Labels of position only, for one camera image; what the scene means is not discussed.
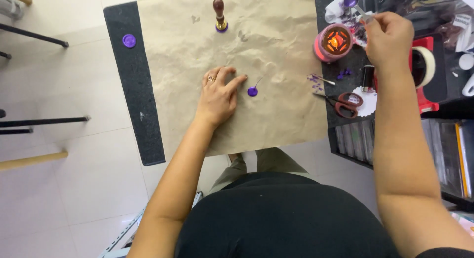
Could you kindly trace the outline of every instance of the woman's left hand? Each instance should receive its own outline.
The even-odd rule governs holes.
[[[234,67],[216,67],[204,74],[201,98],[194,120],[208,123],[215,129],[234,114],[237,87],[247,80],[247,75],[241,75],[226,85],[226,76],[235,71]]]

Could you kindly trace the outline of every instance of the crumpled brown paper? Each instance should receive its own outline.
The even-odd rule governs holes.
[[[248,74],[235,114],[214,133],[206,156],[312,141],[327,134],[325,102],[306,76],[321,74],[312,51],[314,0],[140,0],[138,9],[167,161],[193,120],[202,76],[230,65]],[[258,95],[247,89],[258,84]]]

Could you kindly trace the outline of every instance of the hand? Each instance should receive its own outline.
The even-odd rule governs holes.
[[[392,13],[376,14],[365,25],[367,56],[377,72],[409,69],[408,57],[413,42],[413,25],[408,19]]]
[[[234,78],[227,85],[227,74],[235,73],[234,67],[216,67],[202,77],[202,92],[194,120],[206,122],[214,129],[226,121],[237,105],[237,87],[247,80],[247,75]]]

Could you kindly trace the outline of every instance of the black shirt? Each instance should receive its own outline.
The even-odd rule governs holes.
[[[472,252],[452,248],[428,250],[417,258],[441,257],[438,253],[474,258]],[[261,172],[197,203],[182,226],[175,257],[400,255],[377,218],[351,194],[303,176]]]

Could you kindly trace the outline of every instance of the feet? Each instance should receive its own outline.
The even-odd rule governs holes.
[[[233,153],[233,154],[228,154],[228,156],[229,156],[230,162],[234,162],[234,160],[237,159],[237,157],[242,156],[242,154],[241,153]]]

